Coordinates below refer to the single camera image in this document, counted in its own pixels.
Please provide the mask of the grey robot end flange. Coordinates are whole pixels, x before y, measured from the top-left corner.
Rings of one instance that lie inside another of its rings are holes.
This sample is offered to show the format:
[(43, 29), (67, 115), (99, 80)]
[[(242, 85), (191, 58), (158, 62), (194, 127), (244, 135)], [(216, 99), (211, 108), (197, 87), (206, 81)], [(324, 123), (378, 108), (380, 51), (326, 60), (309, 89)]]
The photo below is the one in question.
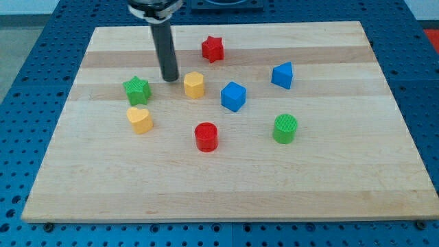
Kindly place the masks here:
[(183, 0), (127, 0), (131, 14), (148, 23), (168, 21), (178, 11)]

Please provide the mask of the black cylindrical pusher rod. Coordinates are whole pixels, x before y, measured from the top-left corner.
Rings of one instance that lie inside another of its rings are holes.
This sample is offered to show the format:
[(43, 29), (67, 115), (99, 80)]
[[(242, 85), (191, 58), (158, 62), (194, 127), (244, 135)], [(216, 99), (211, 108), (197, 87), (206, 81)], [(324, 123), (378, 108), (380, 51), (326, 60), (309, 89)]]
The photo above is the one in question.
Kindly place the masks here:
[(150, 24), (162, 79), (175, 82), (179, 78), (178, 63), (170, 20)]

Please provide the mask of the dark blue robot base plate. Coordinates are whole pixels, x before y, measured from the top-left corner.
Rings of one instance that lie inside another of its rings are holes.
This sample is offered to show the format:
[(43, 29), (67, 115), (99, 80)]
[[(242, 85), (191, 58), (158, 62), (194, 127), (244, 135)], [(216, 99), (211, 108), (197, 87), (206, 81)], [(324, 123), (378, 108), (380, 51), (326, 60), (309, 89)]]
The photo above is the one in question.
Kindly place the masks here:
[(187, 0), (193, 11), (263, 10), (264, 0)]

